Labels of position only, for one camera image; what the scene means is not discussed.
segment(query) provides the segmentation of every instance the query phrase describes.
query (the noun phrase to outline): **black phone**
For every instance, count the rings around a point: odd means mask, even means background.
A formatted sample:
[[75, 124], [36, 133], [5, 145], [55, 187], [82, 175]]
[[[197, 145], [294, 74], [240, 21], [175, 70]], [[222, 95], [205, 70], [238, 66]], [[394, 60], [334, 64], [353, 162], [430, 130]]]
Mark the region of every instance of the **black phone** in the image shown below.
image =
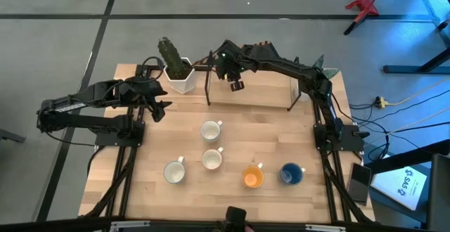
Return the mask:
[[368, 187], [371, 181], [371, 169], [354, 163], [348, 186], [348, 192], [353, 201], [367, 205]]

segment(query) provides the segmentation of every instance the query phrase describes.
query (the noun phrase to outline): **cactus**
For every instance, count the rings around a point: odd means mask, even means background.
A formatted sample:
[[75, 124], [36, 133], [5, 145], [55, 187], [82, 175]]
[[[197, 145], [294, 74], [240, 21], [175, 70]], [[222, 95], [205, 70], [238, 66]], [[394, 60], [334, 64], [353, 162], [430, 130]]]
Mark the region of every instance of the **cactus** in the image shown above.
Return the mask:
[[312, 65], [312, 66], [320, 68], [322, 70], [323, 74], [328, 79], [331, 79], [339, 72], [339, 70], [337, 68], [329, 68], [329, 69], [324, 70], [322, 68], [322, 65], [323, 65], [323, 55], [321, 57], [319, 57], [319, 59], [317, 59], [316, 62], [314, 63], [314, 65]]
[[167, 64], [166, 72], [170, 79], [183, 80], [189, 76], [192, 67], [183, 63], [173, 43], [166, 37], [159, 40], [157, 45], [162, 58]]

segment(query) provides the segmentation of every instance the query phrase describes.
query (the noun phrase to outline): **blue mug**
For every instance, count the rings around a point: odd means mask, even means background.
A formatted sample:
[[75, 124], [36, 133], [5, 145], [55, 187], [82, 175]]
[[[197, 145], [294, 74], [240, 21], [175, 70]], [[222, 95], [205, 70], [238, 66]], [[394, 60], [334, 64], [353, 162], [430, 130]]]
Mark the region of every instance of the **blue mug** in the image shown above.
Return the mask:
[[281, 167], [280, 177], [284, 183], [294, 186], [302, 181], [303, 172], [305, 171], [306, 170], [299, 165], [289, 162]]

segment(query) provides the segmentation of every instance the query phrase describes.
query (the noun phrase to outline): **floor line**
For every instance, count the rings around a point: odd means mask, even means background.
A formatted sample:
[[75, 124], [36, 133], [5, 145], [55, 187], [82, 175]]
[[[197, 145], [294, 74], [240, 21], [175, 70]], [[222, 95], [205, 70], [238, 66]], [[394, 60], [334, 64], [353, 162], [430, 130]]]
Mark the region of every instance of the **floor line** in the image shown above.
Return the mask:
[[[109, 15], [111, 13], [111, 10], [113, 9], [115, 0], [108, 0], [108, 4], [106, 5], [105, 13], [104, 15]], [[89, 61], [87, 63], [86, 70], [84, 71], [84, 76], [82, 78], [81, 84], [79, 86], [79, 91], [85, 90], [89, 82], [91, 80], [92, 72], [94, 71], [94, 66], [96, 63], [96, 59], [98, 56], [98, 52], [100, 51], [101, 42], [103, 41], [103, 37], [105, 35], [106, 26], [108, 25], [108, 19], [103, 18], [100, 27], [98, 29], [96, 39], [94, 41], [94, 45], [92, 46], [91, 51], [91, 57], [89, 58]], [[72, 111], [73, 115], [79, 115], [80, 110], [74, 110]], [[75, 132], [75, 129], [73, 127], [69, 127], [66, 129], [66, 131], [63, 134], [63, 140], [64, 141], [71, 141], [73, 138], [73, 134]], [[53, 197], [55, 196], [56, 189], [58, 187], [58, 182], [61, 176], [61, 173], [63, 172], [65, 160], [68, 156], [70, 144], [68, 143], [60, 143], [60, 148], [57, 152], [57, 158], [55, 162], [55, 166], [53, 167], [53, 170], [51, 172], [50, 180], [47, 185], [44, 197], [41, 202], [41, 207], [39, 208], [39, 212], [37, 214], [36, 221], [46, 221], [47, 217], [49, 215], [49, 211], [51, 208], [51, 203], [53, 202]]]
[[[0, 14], [1, 19], [18, 20], [159, 20], [159, 19], [241, 19], [241, 20], [353, 20], [356, 14]], [[417, 21], [432, 19], [431, 15], [379, 15], [368, 16], [368, 20], [404, 20]]]

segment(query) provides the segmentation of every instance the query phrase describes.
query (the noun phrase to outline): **mug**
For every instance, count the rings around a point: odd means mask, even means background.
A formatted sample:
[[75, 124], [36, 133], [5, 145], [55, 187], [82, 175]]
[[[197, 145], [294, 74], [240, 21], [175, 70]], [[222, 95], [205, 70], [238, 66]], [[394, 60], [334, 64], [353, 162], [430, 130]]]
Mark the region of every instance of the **mug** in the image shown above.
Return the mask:
[[206, 121], [200, 128], [200, 134], [206, 141], [215, 142], [219, 139], [222, 124], [221, 120], [218, 122]]
[[169, 162], [164, 168], [164, 178], [169, 183], [179, 183], [185, 175], [184, 157], [178, 157], [178, 161]]
[[301, 168], [299, 165], [289, 162], [281, 167], [280, 177], [284, 183], [294, 186], [302, 181], [303, 172], [305, 171], [305, 168]]
[[264, 172], [262, 172], [262, 162], [256, 165], [250, 165], [244, 169], [242, 180], [250, 188], [258, 188], [264, 183]]
[[202, 163], [206, 169], [217, 169], [222, 163], [222, 152], [224, 148], [220, 147], [217, 150], [206, 150], [202, 155]]

